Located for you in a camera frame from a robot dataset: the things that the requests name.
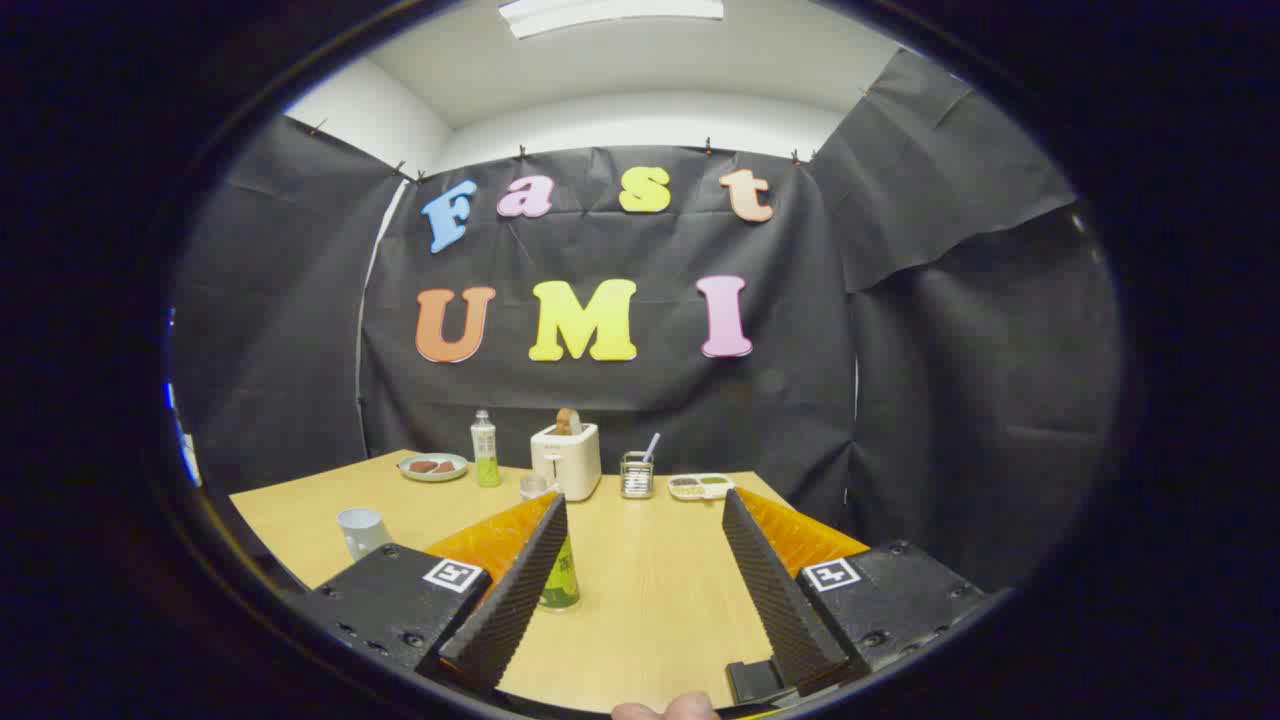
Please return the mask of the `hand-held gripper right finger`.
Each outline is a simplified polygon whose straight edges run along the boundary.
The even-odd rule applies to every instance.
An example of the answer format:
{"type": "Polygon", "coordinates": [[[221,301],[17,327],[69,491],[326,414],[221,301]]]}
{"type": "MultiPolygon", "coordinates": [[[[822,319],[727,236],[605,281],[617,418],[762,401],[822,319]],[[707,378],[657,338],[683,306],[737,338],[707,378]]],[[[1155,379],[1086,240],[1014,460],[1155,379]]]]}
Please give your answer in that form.
{"type": "Polygon", "coordinates": [[[868,546],[746,489],[726,495],[722,528],[771,646],[767,660],[727,666],[737,706],[881,673],[991,602],[910,542],[868,546]]]}

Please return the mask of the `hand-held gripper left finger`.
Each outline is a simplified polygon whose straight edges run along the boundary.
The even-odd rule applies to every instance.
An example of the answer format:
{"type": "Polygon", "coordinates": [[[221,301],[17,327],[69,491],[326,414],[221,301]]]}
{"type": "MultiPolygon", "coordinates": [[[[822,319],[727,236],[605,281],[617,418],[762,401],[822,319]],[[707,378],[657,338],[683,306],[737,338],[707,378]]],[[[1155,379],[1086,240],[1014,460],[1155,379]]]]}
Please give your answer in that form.
{"type": "Polygon", "coordinates": [[[375,664],[494,691],[567,537],[564,496],[548,491],[425,551],[378,546],[294,607],[375,664]]]}

